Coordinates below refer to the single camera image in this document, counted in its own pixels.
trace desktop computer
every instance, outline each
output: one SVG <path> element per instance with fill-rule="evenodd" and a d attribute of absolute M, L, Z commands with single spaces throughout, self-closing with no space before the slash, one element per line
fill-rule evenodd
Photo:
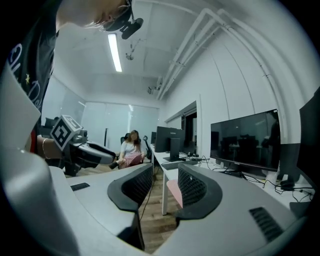
<path fill-rule="evenodd" d="M 158 126 L 156 129 L 154 151 L 156 153 L 170 151 L 170 139 L 180 139 L 179 151 L 182 151 L 184 148 L 185 137 L 186 132 L 184 130 Z"/>
<path fill-rule="evenodd" d="M 179 161 L 180 154 L 180 139 L 179 138 L 171 138 L 170 139 L 170 157 L 164 157 L 164 160 L 169 162 Z"/>

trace person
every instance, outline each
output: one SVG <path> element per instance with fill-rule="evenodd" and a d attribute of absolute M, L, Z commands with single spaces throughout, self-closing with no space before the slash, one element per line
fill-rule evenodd
<path fill-rule="evenodd" d="M 132 14 L 132 0 L 34 0 L 22 1 L 10 8 L 12 3 L 8 3 L 7 9 L 14 10 L 12 15 L 17 18 L 10 19 L 10 25 L 5 26 L 2 35 L 7 39 L 3 48 L 9 49 L 7 63 L 40 112 L 54 69 L 59 30 L 73 23 L 83 28 L 115 31 L 122 28 Z M 45 159 L 62 158 L 53 139 L 39 136 L 40 122 L 41 118 L 30 135 L 29 151 Z"/>
<path fill-rule="evenodd" d="M 146 154 L 141 151 L 141 139 L 139 132 L 133 130 L 128 138 L 121 144 L 119 160 L 109 165 L 111 169 L 119 166 L 123 169 L 130 166 L 135 166 L 144 162 Z"/>

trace white wall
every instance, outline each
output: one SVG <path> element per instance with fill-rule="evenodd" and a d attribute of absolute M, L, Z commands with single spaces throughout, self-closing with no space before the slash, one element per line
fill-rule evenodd
<path fill-rule="evenodd" d="M 293 78 L 281 68 L 276 55 L 243 29 L 232 25 L 266 61 L 280 90 L 289 128 L 285 143 L 300 142 L 301 108 L 320 84 L 319 57 L 304 31 L 275 1 L 233 1 L 232 13 L 262 34 L 281 55 Z M 276 109 L 275 95 L 263 81 L 259 66 L 248 50 L 221 33 L 191 65 L 167 97 L 167 117 L 197 100 L 200 149 L 209 156 L 210 124 Z"/>
<path fill-rule="evenodd" d="M 168 96 L 167 117 L 194 101 L 198 112 L 198 152 L 206 157 L 210 155 L 212 123 L 275 108 L 257 68 L 224 33 L 193 63 Z"/>
<path fill-rule="evenodd" d="M 166 127 L 168 128 L 176 128 L 176 129 L 181 129 L 181 116 L 178 116 L 177 118 L 169 121 L 167 124 L 166 124 Z"/>
<path fill-rule="evenodd" d="M 54 119 L 61 115 L 69 115 L 80 123 L 85 104 L 86 101 L 83 98 L 52 75 L 43 99 L 41 124 L 45 125 L 46 118 Z"/>
<path fill-rule="evenodd" d="M 285 115 L 288 126 L 287 138 L 282 136 L 281 143 L 300 143 L 299 109 L 319 87 L 319 55 L 297 20 L 277 1 L 233 2 L 236 2 L 239 11 L 233 9 L 230 13 L 261 34 L 276 50 L 273 53 L 248 32 L 234 25 L 262 56 L 277 83 L 278 96 L 284 104 L 284 113 L 279 114 Z"/>
<path fill-rule="evenodd" d="M 159 109 L 153 107 L 87 102 L 81 125 L 88 131 L 91 141 L 104 144 L 107 130 L 106 147 L 114 152 L 120 151 L 120 138 L 132 130 L 137 130 L 141 139 L 141 149 L 146 151 L 143 137 L 151 143 L 151 133 L 157 131 Z"/>
<path fill-rule="evenodd" d="M 59 57 L 59 53 L 55 53 L 54 55 L 53 76 L 76 95 L 87 100 L 86 97 L 88 92 L 86 91 L 84 84 L 82 84 L 81 80 L 74 76 L 70 69 L 65 65 Z"/>

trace black t-shirt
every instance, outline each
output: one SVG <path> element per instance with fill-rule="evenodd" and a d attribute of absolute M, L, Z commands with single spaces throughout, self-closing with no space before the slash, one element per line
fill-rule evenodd
<path fill-rule="evenodd" d="M 61 1 L 38 1 L 38 6 L 28 17 L 33 22 L 29 22 L 29 29 L 24 28 L 25 35 L 17 38 L 7 58 L 17 81 L 40 112 L 54 67 L 56 17 Z M 37 152 L 36 136 L 40 122 L 41 119 L 32 132 L 32 152 Z"/>

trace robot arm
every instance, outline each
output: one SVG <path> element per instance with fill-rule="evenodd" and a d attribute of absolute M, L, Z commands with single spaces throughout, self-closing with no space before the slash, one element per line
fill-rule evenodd
<path fill-rule="evenodd" d="M 65 174 L 76 176 L 81 168 L 95 168 L 111 164 L 116 154 L 98 143 L 88 140 L 88 132 L 69 115 L 62 115 L 50 136 L 62 151 Z"/>

